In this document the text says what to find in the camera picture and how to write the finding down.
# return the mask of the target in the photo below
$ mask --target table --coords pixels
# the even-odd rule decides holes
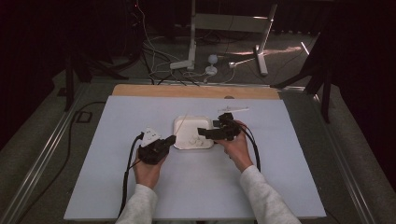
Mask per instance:
[[[186,110],[216,119],[217,109],[226,105],[249,107],[247,113],[234,116],[253,131],[262,173],[291,211],[297,217],[326,216],[289,114],[275,90],[118,85],[106,103],[64,218],[117,218],[123,171],[134,137],[147,125],[166,137],[172,133],[173,119]],[[155,189],[160,200],[154,219],[253,219],[238,176],[221,146],[189,151],[171,147]],[[130,174],[128,198],[134,184]]]
[[[254,54],[259,64],[260,73],[263,76],[268,75],[267,66],[264,60],[264,46],[268,35],[271,31],[271,25],[274,21],[277,4],[271,5],[271,10],[268,17],[246,17],[246,16],[232,16],[232,15],[217,15],[217,14],[202,14],[195,12],[195,0],[191,0],[191,36],[189,58],[186,61],[171,63],[171,69],[178,69],[187,67],[188,70],[194,69],[195,63],[195,29],[210,29],[210,30],[226,30],[226,31],[241,31],[241,32],[255,32],[262,34],[262,42],[255,46]]]

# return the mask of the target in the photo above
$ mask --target black curtain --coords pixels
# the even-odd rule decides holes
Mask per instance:
[[[396,189],[395,26],[395,2],[339,1],[302,71],[316,64],[331,71],[332,83]]]
[[[0,148],[53,90],[52,78],[64,70],[65,40],[96,61],[138,59],[143,39],[134,2],[0,1]]]

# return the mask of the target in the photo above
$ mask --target white sleeve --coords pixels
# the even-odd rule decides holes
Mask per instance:
[[[152,221],[152,214],[156,205],[157,194],[154,190],[136,184],[134,195],[125,205],[116,224],[149,224]]]
[[[256,166],[251,165],[242,173],[240,184],[260,224],[301,223],[283,202],[281,196],[265,181]]]

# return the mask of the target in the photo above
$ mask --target black controller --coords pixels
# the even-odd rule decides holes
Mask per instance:
[[[206,139],[233,141],[233,138],[241,133],[239,125],[233,121],[232,113],[224,113],[219,120],[213,120],[213,126],[217,129],[207,130],[198,128],[198,134]]]
[[[169,153],[169,147],[176,142],[176,137],[170,135],[166,139],[157,139],[145,147],[139,146],[139,160],[146,164],[155,165]]]

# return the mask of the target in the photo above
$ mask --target white tabletop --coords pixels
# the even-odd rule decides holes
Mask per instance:
[[[235,112],[233,116],[253,132],[262,173],[294,215],[325,217],[282,100],[109,96],[64,218],[117,218],[123,173],[134,138],[147,127],[166,138],[173,133],[174,119],[186,112],[190,116],[217,119],[221,114],[218,110],[226,106],[248,107],[248,111]],[[249,149],[255,161],[250,143]],[[193,150],[171,147],[155,188],[159,201],[153,218],[253,219],[239,177],[239,171],[220,145]],[[128,198],[134,185],[131,172]]]

